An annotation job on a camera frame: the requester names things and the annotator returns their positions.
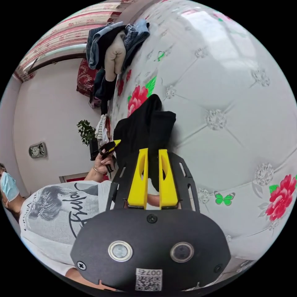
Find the blue surgical mask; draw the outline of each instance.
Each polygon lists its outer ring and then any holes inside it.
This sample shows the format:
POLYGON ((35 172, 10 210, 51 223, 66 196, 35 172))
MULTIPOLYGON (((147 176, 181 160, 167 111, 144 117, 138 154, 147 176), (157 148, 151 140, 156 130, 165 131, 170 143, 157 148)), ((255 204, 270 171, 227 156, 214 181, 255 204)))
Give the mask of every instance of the blue surgical mask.
POLYGON ((5 194, 8 202, 13 201, 19 194, 19 189, 13 177, 7 172, 3 172, 0 180, 0 188, 5 194))

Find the curtain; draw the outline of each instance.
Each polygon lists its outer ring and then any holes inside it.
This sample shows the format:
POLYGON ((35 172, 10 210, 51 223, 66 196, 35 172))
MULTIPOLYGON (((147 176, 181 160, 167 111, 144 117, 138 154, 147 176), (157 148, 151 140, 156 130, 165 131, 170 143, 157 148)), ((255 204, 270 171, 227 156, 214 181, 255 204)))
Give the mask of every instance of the curtain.
POLYGON ((116 22, 121 13, 136 0, 99 3, 89 6, 64 19, 46 34, 29 50, 15 70, 15 76, 23 83, 34 74, 25 71, 26 66, 42 55, 66 46, 86 44, 89 30, 116 22))

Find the printed label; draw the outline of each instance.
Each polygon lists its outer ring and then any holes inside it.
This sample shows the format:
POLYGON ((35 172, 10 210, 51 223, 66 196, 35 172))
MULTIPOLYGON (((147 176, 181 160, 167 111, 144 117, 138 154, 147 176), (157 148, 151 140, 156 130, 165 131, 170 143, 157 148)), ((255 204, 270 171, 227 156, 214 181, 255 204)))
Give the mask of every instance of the printed label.
POLYGON ((136 268, 136 291, 161 291, 162 269, 136 268))

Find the white t-shirt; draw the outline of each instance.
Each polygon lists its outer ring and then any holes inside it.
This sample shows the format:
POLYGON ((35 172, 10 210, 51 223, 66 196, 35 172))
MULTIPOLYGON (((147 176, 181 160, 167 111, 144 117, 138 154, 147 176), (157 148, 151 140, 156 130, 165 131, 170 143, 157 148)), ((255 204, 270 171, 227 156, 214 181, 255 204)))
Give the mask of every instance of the white t-shirt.
POLYGON ((110 181, 78 181, 46 186, 22 205, 21 239, 43 264, 65 276, 75 268, 70 257, 79 230, 105 211, 110 181))

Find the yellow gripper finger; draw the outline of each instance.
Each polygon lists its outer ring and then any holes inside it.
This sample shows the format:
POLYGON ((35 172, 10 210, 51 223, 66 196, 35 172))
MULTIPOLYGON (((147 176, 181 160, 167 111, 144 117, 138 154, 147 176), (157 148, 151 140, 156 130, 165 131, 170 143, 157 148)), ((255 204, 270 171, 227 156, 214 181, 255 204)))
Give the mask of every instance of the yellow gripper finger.
POLYGON ((175 189, 173 174, 166 149, 159 150, 159 193, 160 209, 163 207, 176 207, 178 196, 175 189))
POLYGON ((129 206, 143 207, 146 209, 148 199, 148 166, 148 149, 140 149, 128 197, 129 206))

